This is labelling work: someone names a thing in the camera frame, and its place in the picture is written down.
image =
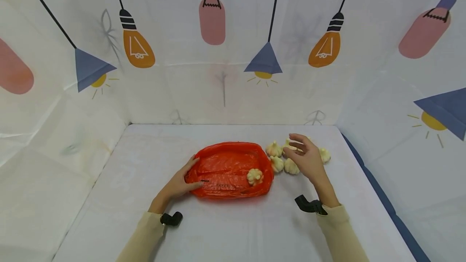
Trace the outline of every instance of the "person's right hand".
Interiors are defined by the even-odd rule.
[[[284,148],[283,151],[288,158],[296,163],[303,175],[314,185],[322,204],[328,207],[340,206],[333,186],[323,168],[319,148],[306,136],[297,133],[291,133],[290,139],[299,143],[290,142],[289,145],[302,150],[302,152],[290,148]]]
[[[297,133],[291,133],[290,139],[299,143],[290,142],[289,145],[302,150],[302,152],[290,148],[283,148],[283,151],[288,158],[296,163],[303,175],[306,176],[314,186],[319,182],[328,182],[319,148],[306,136]]]

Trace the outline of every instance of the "blue lamp shade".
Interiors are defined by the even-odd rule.
[[[466,133],[466,88],[414,102],[464,141]]]
[[[89,87],[105,73],[116,69],[115,66],[80,49],[74,50],[74,60],[76,61],[78,92]]]
[[[264,45],[244,71],[264,72],[269,74],[282,73],[282,69],[278,64],[277,57],[275,56],[270,42]]]

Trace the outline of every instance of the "wrist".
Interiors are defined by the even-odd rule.
[[[148,212],[163,214],[171,200],[172,198],[170,195],[166,194],[162,189],[162,191],[160,191],[159,194],[157,194],[157,196],[153,199]]]
[[[328,178],[319,180],[319,182],[313,183],[313,185],[323,205],[327,207],[340,206],[335,190]]]

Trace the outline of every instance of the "orange light bulb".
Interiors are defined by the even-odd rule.
[[[150,68],[155,64],[155,56],[146,39],[136,30],[136,24],[131,14],[120,10],[120,20],[123,26],[123,43],[129,62],[138,68]]]
[[[309,65],[320,68],[328,66],[340,53],[340,29],[343,25],[343,14],[337,13],[330,21],[327,32],[314,46],[309,54]]]

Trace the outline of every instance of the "white table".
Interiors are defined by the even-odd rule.
[[[330,151],[328,176],[370,260],[414,262],[340,131],[321,125],[130,125],[53,261],[113,262],[153,197],[191,155],[226,141],[282,144],[288,133],[310,136]],[[185,197],[169,209],[184,219],[167,230],[155,261],[331,261],[315,214],[294,203],[301,194],[317,198],[302,174],[280,173],[264,197]]]

